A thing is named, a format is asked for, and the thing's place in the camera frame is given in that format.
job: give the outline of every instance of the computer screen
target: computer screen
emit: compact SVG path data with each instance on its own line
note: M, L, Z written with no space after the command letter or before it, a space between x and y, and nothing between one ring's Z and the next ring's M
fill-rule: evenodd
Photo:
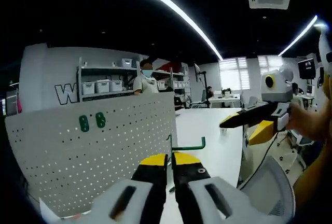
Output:
M316 68L313 58L298 62L298 66L301 79L312 80L316 77Z

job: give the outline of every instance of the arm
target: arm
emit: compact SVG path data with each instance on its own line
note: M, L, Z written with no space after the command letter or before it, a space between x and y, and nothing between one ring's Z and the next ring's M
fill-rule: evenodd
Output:
M137 76L134 80L133 90L135 95L140 95L142 93L142 79Z
M294 129L312 140L324 140L329 136L331 102L326 100L319 112L309 113L296 104L291 104L287 129Z

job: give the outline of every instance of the metal shelving unit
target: metal shelving unit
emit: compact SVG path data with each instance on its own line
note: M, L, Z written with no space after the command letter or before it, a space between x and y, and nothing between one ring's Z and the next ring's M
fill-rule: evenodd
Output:
M115 97L115 96L125 96L130 95L134 91L128 89L128 76L132 75L137 77L140 73L140 65L137 62L137 66L135 67L83 67L82 66L82 57L79 58L78 68L77 68L77 99L79 102L85 100L97 100L104 99L107 97ZM110 75L123 75L125 77L124 83L127 84L127 90L117 91L117 92L105 92L105 93L94 93L94 94L82 94L82 76L110 76Z

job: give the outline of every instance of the ceiling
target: ceiling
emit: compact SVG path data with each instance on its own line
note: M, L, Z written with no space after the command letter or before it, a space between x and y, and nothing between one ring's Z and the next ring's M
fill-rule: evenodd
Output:
M198 64L218 61L203 39L158 0L3 0L1 71L19 70L25 46L84 46ZM223 58L280 53L328 0L290 0L288 10L250 9L248 0L172 0ZM285 57L317 52L312 29Z

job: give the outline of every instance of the floor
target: floor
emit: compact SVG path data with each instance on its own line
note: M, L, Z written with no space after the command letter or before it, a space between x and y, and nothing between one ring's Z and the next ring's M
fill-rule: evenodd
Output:
M251 127L248 129L248 136L250 136L256 127ZM280 132L278 134L277 139L271 146L268 155L272 155L281 167L286 170L289 168L292 158L284 157L282 161L280 161L279 157L291 152L291 148L289 145L289 140L286 138L281 142L280 146L277 146L277 143L282 140L286 136L286 132ZM268 147L270 146L272 140L259 145L249 146L248 148L248 158L241 163L240 176L242 180L246 180L259 166L261 163L264 154L266 153ZM293 166L289 169L289 173L287 174L289 182L293 185L298 177L302 174L303 168L301 164L296 160Z

